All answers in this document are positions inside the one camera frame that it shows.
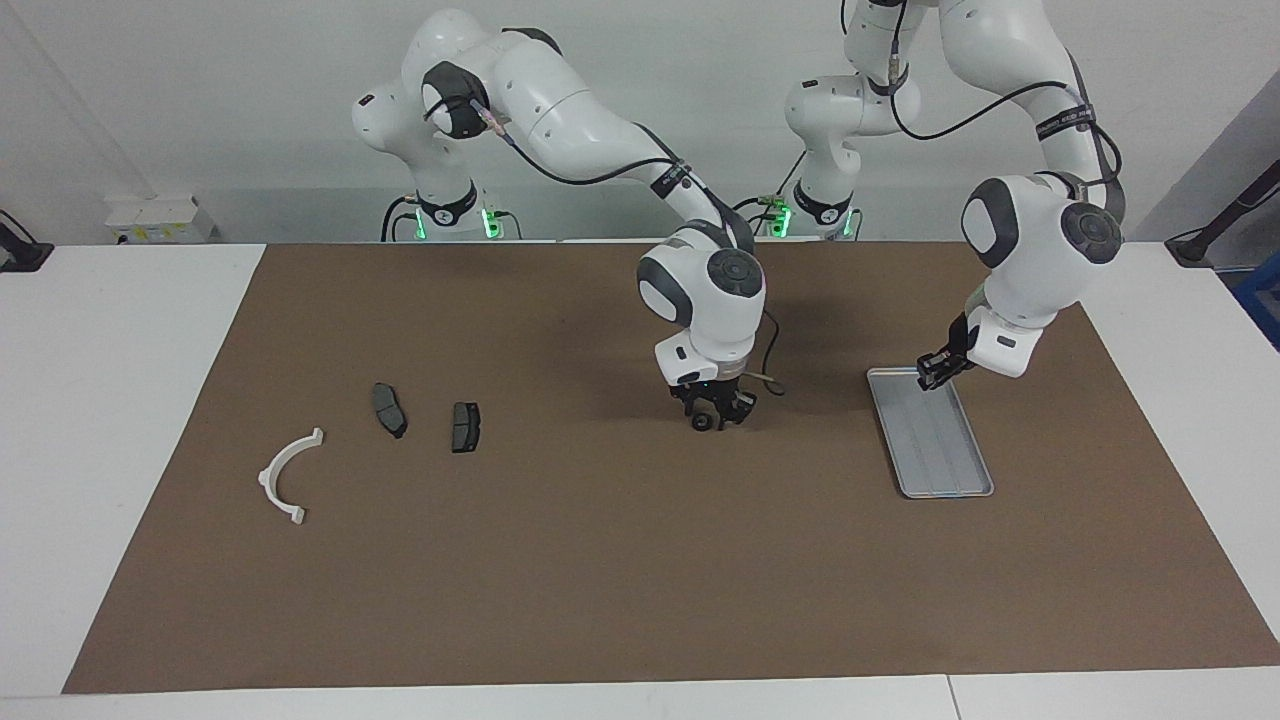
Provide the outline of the brown table mat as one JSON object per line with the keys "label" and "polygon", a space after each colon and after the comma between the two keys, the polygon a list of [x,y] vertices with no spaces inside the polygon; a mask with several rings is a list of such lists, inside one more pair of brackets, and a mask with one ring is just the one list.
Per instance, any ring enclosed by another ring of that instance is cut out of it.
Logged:
{"label": "brown table mat", "polygon": [[[641,254],[269,247],[65,692],[1280,665],[1079,307],[955,382],[992,496],[908,500],[867,372],[942,343],[968,246],[760,247],[787,393],[722,432],[660,378]],[[257,475],[315,427],[296,525]]]}

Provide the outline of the white curved plastic bracket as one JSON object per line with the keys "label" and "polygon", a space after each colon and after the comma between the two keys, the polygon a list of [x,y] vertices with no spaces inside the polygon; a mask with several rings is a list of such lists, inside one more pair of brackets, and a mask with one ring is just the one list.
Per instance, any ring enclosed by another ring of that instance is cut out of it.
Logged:
{"label": "white curved plastic bracket", "polygon": [[294,439],[280,448],[257,475],[257,483],[262,488],[268,502],[280,512],[284,512],[291,523],[296,525],[305,523],[307,511],[297,503],[287,502],[280,496],[278,489],[280,475],[296,456],[307,450],[320,447],[324,439],[324,429],[320,427],[312,428],[308,436]]}

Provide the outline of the black table clamp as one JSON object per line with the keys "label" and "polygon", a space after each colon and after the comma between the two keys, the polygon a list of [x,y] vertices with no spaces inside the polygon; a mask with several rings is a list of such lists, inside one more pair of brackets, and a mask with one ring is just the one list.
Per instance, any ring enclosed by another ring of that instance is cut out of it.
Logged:
{"label": "black table clamp", "polygon": [[0,209],[0,273],[37,272],[55,246],[41,242],[9,211]]}

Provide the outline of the silver metal tray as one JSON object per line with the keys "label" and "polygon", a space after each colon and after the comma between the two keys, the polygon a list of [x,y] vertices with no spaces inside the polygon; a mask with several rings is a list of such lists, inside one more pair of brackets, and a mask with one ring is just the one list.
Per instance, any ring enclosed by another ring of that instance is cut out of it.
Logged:
{"label": "silver metal tray", "polygon": [[995,483],[952,386],[924,391],[916,370],[867,372],[893,477],[905,498],[980,498]]}

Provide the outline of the white box with yellow labels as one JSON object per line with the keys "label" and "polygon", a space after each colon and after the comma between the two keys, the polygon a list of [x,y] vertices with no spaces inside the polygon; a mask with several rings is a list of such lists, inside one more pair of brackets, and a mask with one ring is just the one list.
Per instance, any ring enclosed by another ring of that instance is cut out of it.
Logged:
{"label": "white box with yellow labels", "polygon": [[105,227],[116,245],[207,243],[218,227],[193,195],[108,196]]}

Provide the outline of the blue plastic crate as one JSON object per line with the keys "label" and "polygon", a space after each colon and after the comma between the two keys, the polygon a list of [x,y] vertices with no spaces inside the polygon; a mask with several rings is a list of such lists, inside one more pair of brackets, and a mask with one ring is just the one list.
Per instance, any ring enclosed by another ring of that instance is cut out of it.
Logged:
{"label": "blue plastic crate", "polygon": [[1230,292],[1261,334],[1280,352],[1280,250],[1248,270]]}

